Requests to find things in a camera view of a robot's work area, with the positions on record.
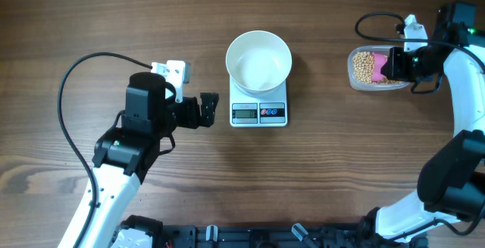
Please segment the pink plastic measuring scoop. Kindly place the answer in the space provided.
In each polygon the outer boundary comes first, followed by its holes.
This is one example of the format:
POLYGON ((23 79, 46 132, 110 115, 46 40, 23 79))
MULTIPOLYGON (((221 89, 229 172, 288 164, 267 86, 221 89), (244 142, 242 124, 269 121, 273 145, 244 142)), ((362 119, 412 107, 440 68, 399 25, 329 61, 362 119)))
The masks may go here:
POLYGON ((375 52, 372 53, 372 56, 374 58, 374 69, 371 76, 371 81, 379 83, 385 78, 385 76, 381 73, 381 69, 386 64, 387 57, 375 52))

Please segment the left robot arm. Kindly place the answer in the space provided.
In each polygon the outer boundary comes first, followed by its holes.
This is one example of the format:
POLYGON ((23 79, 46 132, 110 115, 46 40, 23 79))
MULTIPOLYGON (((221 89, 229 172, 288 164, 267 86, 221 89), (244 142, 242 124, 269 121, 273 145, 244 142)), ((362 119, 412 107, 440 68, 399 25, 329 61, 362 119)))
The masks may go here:
POLYGON ((217 93, 185 97, 189 63, 154 62, 133 74, 126 90, 125 108, 98 139, 83 198, 71 219, 61 247, 109 247, 126 207, 155 160, 167 154, 161 140, 172 140, 177 127, 210 127, 219 100, 217 93))

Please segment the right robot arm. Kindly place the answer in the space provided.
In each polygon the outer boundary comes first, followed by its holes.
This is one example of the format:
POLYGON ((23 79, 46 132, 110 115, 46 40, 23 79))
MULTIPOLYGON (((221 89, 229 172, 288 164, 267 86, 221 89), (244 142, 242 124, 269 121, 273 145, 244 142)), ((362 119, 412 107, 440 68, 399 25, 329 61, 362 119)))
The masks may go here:
POLYGON ((414 15, 398 17, 394 38, 370 36, 349 55, 353 89, 408 87, 424 94, 449 84, 451 140, 421 169, 417 186, 390 206, 372 209, 358 224, 324 227, 323 244, 342 239, 347 247, 426 247, 427 232, 447 227, 467 236, 484 220, 484 32, 474 25, 468 2, 442 5, 427 34, 414 15))

